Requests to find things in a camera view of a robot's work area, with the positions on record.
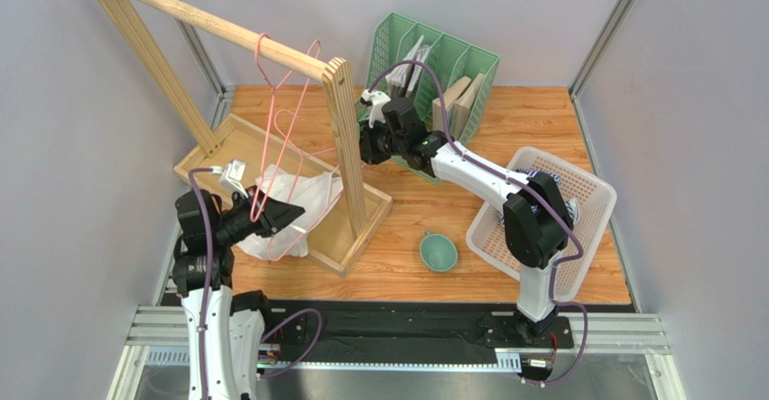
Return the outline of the pink wire hanger with white top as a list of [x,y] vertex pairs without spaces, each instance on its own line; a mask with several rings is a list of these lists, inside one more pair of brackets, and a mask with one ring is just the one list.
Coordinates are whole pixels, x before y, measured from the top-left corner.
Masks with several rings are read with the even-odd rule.
[[292,116],[292,121],[295,120],[296,112],[283,109],[275,114],[273,127],[285,138],[285,144],[297,150],[300,163],[296,174],[286,173],[278,165],[270,165],[266,172],[269,176],[267,180],[270,183],[278,182],[280,200],[303,207],[305,212],[289,227],[269,239],[266,254],[270,261],[278,261],[284,256],[306,256],[309,253],[307,235],[335,207],[343,191],[341,179],[335,176],[338,167],[312,178],[298,174],[309,159],[315,159],[316,154],[302,151],[293,143],[290,136],[280,129],[278,118],[283,113],[288,113]]

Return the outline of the blue white striped tank top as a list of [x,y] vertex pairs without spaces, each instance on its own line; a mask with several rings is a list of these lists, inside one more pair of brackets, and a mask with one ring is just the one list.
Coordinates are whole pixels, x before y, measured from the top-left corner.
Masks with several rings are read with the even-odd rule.
[[[556,172],[550,172],[536,168],[516,168],[514,171],[525,174],[530,179],[538,176],[539,174],[547,174],[554,179],[557,187],[561,186],[561,176]],[[579,222],[580,216],[580,206],[578,199],[570,198],[568,200],[564,200],[564,206],[567,210],[571,223],[576,225]]]

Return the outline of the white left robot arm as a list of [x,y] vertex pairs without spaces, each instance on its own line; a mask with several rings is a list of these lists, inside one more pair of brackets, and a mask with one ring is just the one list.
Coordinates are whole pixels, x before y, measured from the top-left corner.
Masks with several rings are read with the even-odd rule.
[[181,237],[172,280],[181,298],[190,353],[191,399],[253,399],[258,345],[270,304],[261,291],[235,294],[232,247],[245,238],[272,237],[305,212],[256,187],[232,196],[231,209],[206,190],[176,202]]

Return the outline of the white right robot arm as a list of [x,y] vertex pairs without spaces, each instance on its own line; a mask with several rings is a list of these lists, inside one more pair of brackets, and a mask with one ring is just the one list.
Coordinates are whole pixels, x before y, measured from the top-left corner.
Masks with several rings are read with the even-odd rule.
[[399,157],[416,171],[473,193],[502,215],[506,247],[521,266],[515,334],[529,344],[549,339],[558,314],[550,292],[552,268],[574,229],[556,180],[546,172],[502,168],[443,132],[429,131],[409,98],[365,91],[359,101],[369,109],[359,124],[364,162]]

